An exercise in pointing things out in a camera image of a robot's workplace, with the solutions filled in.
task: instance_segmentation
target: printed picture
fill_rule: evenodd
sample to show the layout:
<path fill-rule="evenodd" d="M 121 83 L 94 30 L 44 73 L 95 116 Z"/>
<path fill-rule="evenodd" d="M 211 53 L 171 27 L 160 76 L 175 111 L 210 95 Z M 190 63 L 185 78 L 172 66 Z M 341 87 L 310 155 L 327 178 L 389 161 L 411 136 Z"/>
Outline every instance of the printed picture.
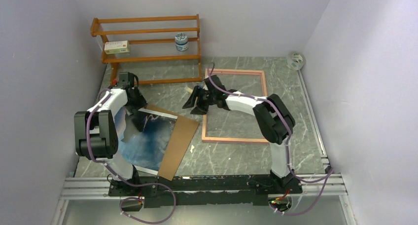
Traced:
<path fill-rule="evenodd" d="M 157 175 L 177 116 L 147 109 L 128 115 L 122 108 L 115 116 L 119 152 L 139 171 Z"/>

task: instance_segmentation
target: lavender wall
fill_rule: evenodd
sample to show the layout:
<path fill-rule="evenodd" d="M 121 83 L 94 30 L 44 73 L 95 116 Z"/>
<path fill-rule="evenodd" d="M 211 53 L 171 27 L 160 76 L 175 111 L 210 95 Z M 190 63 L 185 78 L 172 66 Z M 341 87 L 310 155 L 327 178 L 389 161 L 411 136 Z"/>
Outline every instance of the lavender wall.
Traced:
<path fill-rule="evenodd" d="M 205 56 L 284 56 L 302 50 L 329 0 L 77 0 L 94 17 L 195 15 Z"/>
<path fill-rule="evenodd" d="M 416 224 L 418 0 L 331 0 L 302 73 L 360 225 Z"/>
<path fill-rule="evenodd" d="M 103 77 L 75 0 L 0 0 L 0 224 L 50 224 Z"/>

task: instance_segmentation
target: gray marble surface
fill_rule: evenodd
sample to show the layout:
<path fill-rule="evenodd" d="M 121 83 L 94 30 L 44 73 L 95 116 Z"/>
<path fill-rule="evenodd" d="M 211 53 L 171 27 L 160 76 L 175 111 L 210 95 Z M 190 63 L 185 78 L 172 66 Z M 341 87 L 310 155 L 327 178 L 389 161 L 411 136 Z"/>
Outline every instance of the gray marble surface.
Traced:
<path fill-rule="evenodd" d="M 291 158 L 298 174 L 323 173 L 320 152 L 314 129 L 304 100 L 304 94 L 297 72 L 285 65 L 285 58 L 261 57 L 215 57 L 202 58 L 202 67 L 211 62 L 217 69 L 263 70 L 266 75 L 268 94 L 281 97 L 296 120 L 291 138 Z M 120 71 L 130 71 L 139 80 L 159 78 L 180 78 L 197 76 L 198 63 L 191 61 L 142 62 L 122 64 Z M 219 75 L 227 89 L 261 95 L 260 78 L 257 76 Z M 108 65 L 101 88 L 109 84 Z M 181 107 L 189 97 L 185 87 L 193 88 L 197 83 L 175 83 L 141 85 L 140 91 L 150 104 L 173 111 L 185 117 L 202 122 L 201 115 L 191 115 L 190 109 Z M 208 136 L 234 138 L 262 138 L 253 117 L 241 112 L 228 112 L 211 106 L 208 114 Z M 203 143 L 200 125 L 182 163 L 178 176 L 186 175 L 236 175 L 264 174 L 271 167 L 271 152 L 268 144 L 224 144 Z M 108 172 L 102 165 L 80 158 L 76 177 L 105 177 Z"/>

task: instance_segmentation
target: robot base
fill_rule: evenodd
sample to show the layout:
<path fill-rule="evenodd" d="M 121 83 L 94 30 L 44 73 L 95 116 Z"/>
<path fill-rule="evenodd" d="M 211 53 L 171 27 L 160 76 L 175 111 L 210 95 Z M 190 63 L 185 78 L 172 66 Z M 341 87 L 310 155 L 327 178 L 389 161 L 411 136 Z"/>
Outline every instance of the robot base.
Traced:
<path fill-rule="evenodd" d="M 267 205 L 269 194 L 302 193 L 299 180 L 288 175 L 278 178 L 273 172 L 261 175 L 190 176 L 174 177 L 172 181 L 161 177 L 133 177 L 140 184 L 162 183 L 170 187 L 177 205 L 240 204 Z M 109 196 L 143 196 L 144 208 L 172 206 L 173 198 L 163 187 L 130 187 L 112 181 Z"/>

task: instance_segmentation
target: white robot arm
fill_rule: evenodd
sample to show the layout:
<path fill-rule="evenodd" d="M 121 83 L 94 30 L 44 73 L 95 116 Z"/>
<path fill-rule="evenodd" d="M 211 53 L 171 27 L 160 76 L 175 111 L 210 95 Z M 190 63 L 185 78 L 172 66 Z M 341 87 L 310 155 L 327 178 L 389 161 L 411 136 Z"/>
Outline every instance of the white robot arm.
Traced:
<path fill-rule="evenodd" d="M 285 139 L 288 137 L 288 131 L 283 125 L 274 110 L 264 101 L 259 99 L 268 99 L 272 102 L 281 115 L 284 117 L 290 130 L 293 131 L 295 126 L 295 120 L 286 108 L 281 99 L 272 94 L 269 97 L 255 97 L 248 98 L 240 96 L 241 92 L 236 90 L 229 90 L 228 92 L 234 93 L 234 95 L 226 95 L 219 91 L 217 88 L 225 90 L 225 86 L 216 75 L 211 76 L 211 79 L 217 87 L 211 83 L 211 81 L 205 79 L 205 88 L 195 86 L 190 98 L 184 104 L 183 108 L 196 107 L 191 111 L 192 114 L 206 114 L 209 109 L 209 105 L 217 105 L 219 108 L 223 108 L 228 111 L 240 111 L 255 116 L 258 126 L 260 127 L 263 136 L 270 142 L 272 152 L 272 172 L 284 182 L 284 178 L 291 178 L 291 174 L 286 160 Z"/>
<path fill-rule="evenodd" d="M 105 95 L 97 104 L 86 112 L 77 112 L 74 116 L 74 131 L 76 153 L 90 159 L 87 147 L 86 127 L 90 113 L 98 108 L 90 122 L 90 144 L 93 156 L 96 160 L 107 163 L 118 175 L 113 179 L 119 181 L 119 177 L 129 180 L 134 175 L 134 167 L 128 163 L 118 151 L 118 135 L 115 128 L 115 116 L 121 108 L 129 112 L 146 106 L 146 100 L 135 87 L 136 76 L 129 72 L 119 74 L 118 83 L 111 89 L 107 89 Z"/>

